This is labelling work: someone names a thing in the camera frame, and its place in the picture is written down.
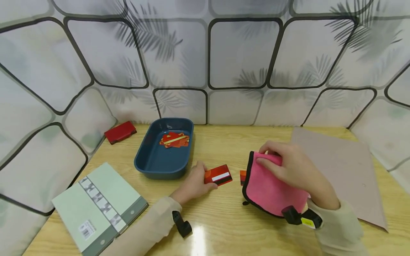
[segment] red box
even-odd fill
[[[135,129],[134,125],[130,121],[128,121],[106,131],[104,135],[108,139],[109,143],[113,145],[119,141],[125,140],[126,138],[136,133],[137,130]]]

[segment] pink cloth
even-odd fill
[[[256,162],[257,158],[266,158],[276,165],[282,165],[280,156],[254,152],[251,174],[246,187],[249,199],[277,216],[283,216],[282,209],[290,205],[301,213],[309,194],[276,178],[268,169]]]

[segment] beige sleeve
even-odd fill
[[[172,211],[182,207],[170,197],[161,198],[141,218],[137,219],[121,236],[115,239],[101,256],[142,256],[169,234],[174,226]]]
[[[360,241],[363,237],[362,227],[347,202],[341,200],[340,209],[335,211],[322,209],[311,199],[307,204],[323,220],[315,233],[324,255],[369,255]]]

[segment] wall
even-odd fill
[[[405,0],[0,2],[0,254],[126,120],[344,126],[410,192],[409,45]]]

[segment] hand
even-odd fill
[[[265,152],[279,154],[282,157],[282,166],[278,166],[268,159],[256,159],[278,179],[292,187],[308,192],[313,202],[321,208],[329,210],[340,208],[339,199],[332,185],[299,146],[267,141],[259,149],[259,153],[264,154]]]
[[[207,168],[202,161],[196,162],[196,166],[192,167],[188,177],[170,197],[183,205],[191,199],[201,197],[209,191],[217,189],[218,185],[215,183],[204,184],[206,171]]]

